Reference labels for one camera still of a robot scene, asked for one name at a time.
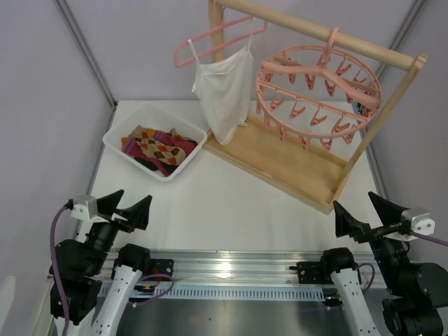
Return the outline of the white plastic basket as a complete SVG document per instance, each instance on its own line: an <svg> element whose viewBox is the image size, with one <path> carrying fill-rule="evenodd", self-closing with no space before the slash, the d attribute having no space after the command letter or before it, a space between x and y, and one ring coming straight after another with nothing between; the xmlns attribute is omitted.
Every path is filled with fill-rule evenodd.
<svg viewBox="0 0 448 336"><path fill-rule="evenodd" d="M149 103L128 113L103 137L106 147L164 182L178 175L206 140L203 129Z"/></svg>

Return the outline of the pink round clip hanger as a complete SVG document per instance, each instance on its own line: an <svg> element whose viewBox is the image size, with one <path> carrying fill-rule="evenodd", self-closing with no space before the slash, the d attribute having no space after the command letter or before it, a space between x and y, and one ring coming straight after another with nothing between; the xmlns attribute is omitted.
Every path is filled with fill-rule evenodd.
<svg viewBox="0 0 448 336"><path fill-rule="evenodd" d="M256 112L280 138L295 135L304 149L319 142L329 151L334 139L350 144L382 104L372 70L336 48L339 27L325 44L299 45L263 61L256 76Z"/></svg>

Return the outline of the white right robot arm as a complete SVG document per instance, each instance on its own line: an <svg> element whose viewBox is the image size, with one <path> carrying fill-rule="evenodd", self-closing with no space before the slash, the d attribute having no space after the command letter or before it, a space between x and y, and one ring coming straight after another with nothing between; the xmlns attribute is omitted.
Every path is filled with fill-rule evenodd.
<svg viewBox="0 0 448 336"><path fill-rule="evenodd" d="M447 306L447 271L435 263L411 262L409 244L392 238L394 233L424 238L422 229L428 226L430 213L399 206L374 192L368 195L382 225L372 228L334 202L337 237L348 235L370 245L386 287L394 295L383 301L386 326L393 335L441 335L444 327L438 309Z"/></svg>

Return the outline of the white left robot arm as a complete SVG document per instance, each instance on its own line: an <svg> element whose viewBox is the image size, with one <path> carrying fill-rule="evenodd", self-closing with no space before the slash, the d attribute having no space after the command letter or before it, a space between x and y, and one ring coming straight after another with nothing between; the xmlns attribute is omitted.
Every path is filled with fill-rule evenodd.
<svg viewBox="0 0 448 336"><path fill-rule="evenodd" d="M54 284L50 291L50 313L58 335L115 335L130 295L141 277L151 268L147 248L127 244L119 251L111 273L112 284L105 301L98 305L102 281L100 274L119 232L145 230L149 224L152 196L119 209L124 190L99 199L84 195L70 199L56 214L50 228L50 274ZM92 224L84 242L55 240L60 216Z"/></svg>

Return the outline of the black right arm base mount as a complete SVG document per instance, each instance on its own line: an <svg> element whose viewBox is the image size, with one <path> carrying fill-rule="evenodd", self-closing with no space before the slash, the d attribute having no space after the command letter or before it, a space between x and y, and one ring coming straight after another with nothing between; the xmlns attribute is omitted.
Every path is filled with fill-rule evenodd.
<svg viewBox="0 0 448 336"><path fill-rule="evenodd" d="M297 274L300 284L331 284L320 262L297 262L290 266L289 270Z"/></svg>

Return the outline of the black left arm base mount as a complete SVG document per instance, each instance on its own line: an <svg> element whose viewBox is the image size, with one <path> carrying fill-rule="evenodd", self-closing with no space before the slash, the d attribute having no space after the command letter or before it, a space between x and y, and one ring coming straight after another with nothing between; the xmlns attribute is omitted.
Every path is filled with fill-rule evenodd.
<svg viewBox="0 0 448 336"><path fill-rule="evenodd" d="M172 276L174 272L174 261L172 259L152 259L150 264L150 275L154 275L150 281L157 284L170 284L171 280L165 276Z"/></svg>

